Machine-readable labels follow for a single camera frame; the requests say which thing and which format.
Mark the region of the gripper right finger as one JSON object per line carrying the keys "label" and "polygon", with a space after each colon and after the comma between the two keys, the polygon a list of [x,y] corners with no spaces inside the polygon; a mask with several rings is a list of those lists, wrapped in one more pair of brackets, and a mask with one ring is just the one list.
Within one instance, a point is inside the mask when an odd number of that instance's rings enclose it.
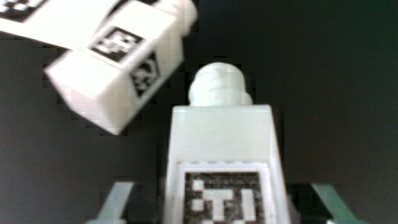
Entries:
{"label": "gripper right finger", "polygon": [[330,184],[313,184],[313,189],[330,214],[325,224],[368,224],[368,222],[357,218],[334,186]]}

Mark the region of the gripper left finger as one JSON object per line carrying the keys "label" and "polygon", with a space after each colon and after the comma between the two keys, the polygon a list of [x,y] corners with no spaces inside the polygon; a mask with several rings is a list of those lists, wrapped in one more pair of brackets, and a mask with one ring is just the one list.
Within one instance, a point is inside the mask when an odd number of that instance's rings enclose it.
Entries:
{"label": "gripper left finger", "polygon": [[126,224],[122,213],[133,185],[133,182],[114,183],[98,216],[85,222],[85,224]]}

